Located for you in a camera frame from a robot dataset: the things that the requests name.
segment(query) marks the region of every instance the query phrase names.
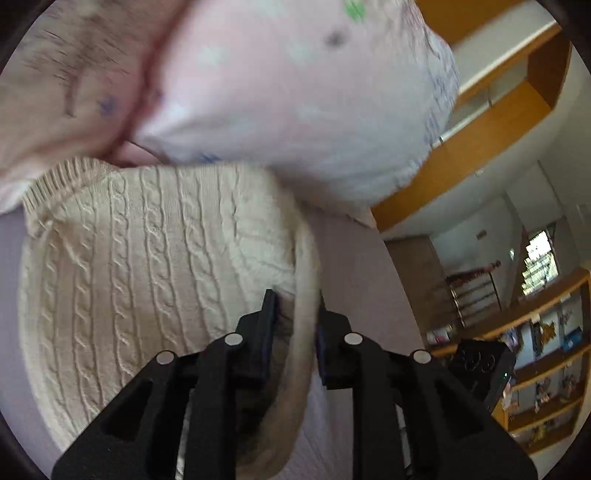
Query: shelf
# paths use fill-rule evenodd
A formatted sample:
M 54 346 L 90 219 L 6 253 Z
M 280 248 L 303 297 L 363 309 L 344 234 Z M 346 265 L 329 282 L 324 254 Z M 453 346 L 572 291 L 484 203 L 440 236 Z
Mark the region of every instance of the shelf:
M 372 208 L 381 232 L 483 168 L 540 123 L 551 108 L 527 81 L 435 148 L 413 181 Z
M 458 104 L 466 102 L 561 31 L 538 2 L 526 1 L 453 46 L 460 72 Z
M 503 399 L 500 399 L 496 404 L 492 417 L 503 427 L 505 430 L 509 429 L 509 415 L 503 410 Z
M 519 433 L 523 430 L 531 429 L 542 425 L 544 422 L 551 420 L 563 413 L 575 408 L 583 402 L 584 386 L 580 385 L 577 390 L 573 392 L 572 398 L 568 403 L 562 403 L 558 396 L 552 398 L 548 403 L 540 406 L 538 413 L 533 408 L 525 412 L 519 413 L 509 418 L 509 433 Z
M 512 390 L 520 390 L 553 374 L 566 364 L 571 363 L 576 358 L 589 352 L 589 349 L 591 349 L 591 343 L 589 343 L 589 337 L 587 336 L 583 342 L 568 352 L 563 352 L 562 349 L 558 349 L 545 357 L 540 358 L 537 362 L 533 362 L 516 370 L 514 378 L 517 380 L 517 383 Z
M 534 453 L 538 453 L 545 448 L 551 447 L 552 445 L 570 437 L 573 434 L 574 430 L 574 422 L 576 421 L 576 417 L 573 418 L 571 421 L 565 423 L 564 425 L 558 427 L 557 429 L 552 430 L 551 432 L 546 435 L 543 440 L 536 442 L 531 447 L 527 445 L 522 445 L 522 448 L 528 455 L 533 455 Z
M 529 322 L 533 316 L 543 313 L 552 305 L 557 304 L 567 294 L 576 291 L 581 285 L 588 282 L 589 270 L 582 267 L 576 268 L 569 275 L 558 278 L 557 281 L 531 298 L 525 299 L 514 307 L 491 315 L 476 325 L 462 330 L 459 332 L 459 336 L 466 339 L 494 339 L 510 328 Z M 590 306 L 583 305 L 583 308 L 588 309 Z M 435 357 L 442 357 L 454 353 L 456 349 L 457 345 L 451 343 L 434 348 L 431 353 Z
M 450 45 L 457 43 L 523 0 L 417 0 L 429 27 Z

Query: pink blanket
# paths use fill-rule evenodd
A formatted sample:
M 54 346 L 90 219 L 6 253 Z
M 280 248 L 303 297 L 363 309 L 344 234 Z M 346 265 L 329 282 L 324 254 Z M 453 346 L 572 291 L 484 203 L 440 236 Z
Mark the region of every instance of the pink blanket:
M 35 23 L 0 76 L 0 213 L 54 163 L 120 146 L 107 159 L 263 164 L 366 221 L 445 126 L 452 52 L 411 0 L 190 2 L 148 74 L 183 3 L 57 0 Z

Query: patterned fabric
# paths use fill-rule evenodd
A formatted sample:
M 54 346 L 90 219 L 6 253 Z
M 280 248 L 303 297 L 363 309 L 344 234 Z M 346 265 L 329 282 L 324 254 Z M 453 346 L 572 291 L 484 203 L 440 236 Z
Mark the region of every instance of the patterned fabric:
M 413 1 L 202 0 L 150 84 L 136 147 L 270 166 L 298 196 L 349 213 L 410 182 L 459 78 Z
M 128 127 L 155 49 L 189 0 L 56 0 L 0 75 L 0 214 L 76 155 Z
M 320 292 L 293 197 L 245 165 L 119 170 L 79 158 L 37 180 L 24 204 L 21 347 L 58 446 L 159 351 L 203 350 L 273 288 L 271 380 L 237 399 L 237 473 L 278 473 L 306 409 Z

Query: white sweater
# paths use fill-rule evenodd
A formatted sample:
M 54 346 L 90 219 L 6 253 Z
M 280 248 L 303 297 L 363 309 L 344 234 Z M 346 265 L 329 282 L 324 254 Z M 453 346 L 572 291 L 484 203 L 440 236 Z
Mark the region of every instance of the white sweater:
M 320 289 L 292 195 L 242 165 L 119 170 L 77 158 L 37 180 L 24 204 L 21 346 L 57 444 L 67 448 L 159 351 L 202 350 L 273 288 L 284 324 L 265 394 L 238 404 L 264 409 L 238 474 L 276 474 L 303 418 Z

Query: wooden bookshelf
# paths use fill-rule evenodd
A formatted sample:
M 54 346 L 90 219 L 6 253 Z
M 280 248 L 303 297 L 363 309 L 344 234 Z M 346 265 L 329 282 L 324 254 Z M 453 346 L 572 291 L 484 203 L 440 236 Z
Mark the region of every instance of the wooden bookshelf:
M 553 109 L 564 86 L 572 54 L 568 37 L 554 30 L 556 33 L 552 30 L 546 33 L 550 39 L 535 49 L 527 65 L 529 82 Z
M 579 385 L 577 390 L 573 392 L 572 397 L 568 403 L 560 401 L 558 396 L 552 398 L 548 403 L 540 406 L 538 413 L 533 408 L 526 410 L 509 418 L 508 431 L 509 433 L 519 433 L 523 430 L 532 429 L 544 422 L 568 412 L 572 408 L 577 407 L 583 402 L 584 385 Z
M 580 344 L 568 352 L 558 349 L 540 358 L 537 362 L 515 370 L 514 378 L 517 380 L 517 383 L 512 390 L 520 390 L 528 385 L 533 385 L 537 381 L 565 367 L 580 356 L 583 356 L 589 352 L 589 349 L 591 349 L 591 343 L 587 335 Z
M 503 399 L 500 399 L 496 404 L 492 417 L 503 427 L 505 430 L 509 429 L 509 415 L 503 410 Z
M 547 286 L 537 295 L 530 299 L 525 299 L 514 307 L 491 315 L 487 319 L 477 323 L 476 325 L 466 328 L 459 332 L 460 338 L 478 338 L 483 340 L 491 340 L 498 337 L 504 331 L 523 325 L 530 321 L 530 319 L 544 311 L 548 310 L 552 305 L 557 304 L 560 299 L 568 294 L 576 291 L 583 284 L 589 283 L 589 270 L 578 267 L 570 274 L 559 278 L 554 283 Z M 583 312 L 588 308 L 583 305 Z M 441 347 L 433 348 L 431 354 L 435 357 L 442 357 L 455 353 L 457 349 L 456 343 L 450 343 Z
M 576 422 L 576 420 L 577 420 L 577 417 L 575 416 L 568 423 L 565 423 L 564 425 L 561 425 L 557 429 L 554 429 L 551 432 L 548 432 L 548 434 L 546 435 L 546 437 L 543 440 L 536 442 L 531 447 L 528 447 L 527 445 L 522 445 L 523 449 L 525 450 L 525 452 L 528 455 L 533 455 L 534 453 L 538 453 L 538 452 L 544 450 L 545 448 L 548 448 L 548 447 L 554 445 L 555 443 L 558 443 L 558 442 L 570 437 L 573 434 L 574 423 Z
M 429 27 L 449 44 L 457 43 L 523 0 L 417 0 Z
M 560 25 L 558 25 L 558 24 L 555 24 L 554 26 L 552 26 L 548 30 L 544 30 L 544 31 L 540 32 L 539 35 L 537 35 L 535 37 L 535 39 L 532 40 L 532 42 L 528 43 L 524 48 L 516 51 L 513 55 L 511 55 L 510 57 L 505 59 L 497 68 L 495 68 L 494 70 L 489 72 L 487 75 L 484 75 L 483 78 L 478 80 L 478 82 L 476 82 L 470 88 L 464 90 L 458 96 L 458 98 L 456 100 L 455 108 L 462 106 L 467 101 L 469 101 L 472 97 L 474 97 L 478 92 L 488 88 L 494 81 L 501 78 L 503 76 L 503 74 L 506 73 L 511 67 L 514 67 L 515 65 L 517 65 L 519 62 L 523 61 L 524 59 L 539 58 L 538 52 L 540 50 L 545 52 L 545 50 L 542 50 L 542 47 L 546 43 L 550 42 L 551 39 L 553 39 L 554 37 L 559 35 L 561 32 L 562 32 L 562 29 L 561 29 Z M 564 70 L 560 73 L 563 76 L 565 76 L 566 70 Z M 556 100 L 558 99 L 558 94 L 556 94 L 556 98 L 554 98 L 554 97 L 549 97 L 549 98 L 550 98 L 550 102 L 547 102 L 547 103 L 549 105 L 551 105 L 552 108 L 554 108 L 556 106 Z
M 435 148 L 409 186 L 372 207 L 378 229 L 386 231 L 484 168 L 551 111 L 527 81 L 521 82 Z

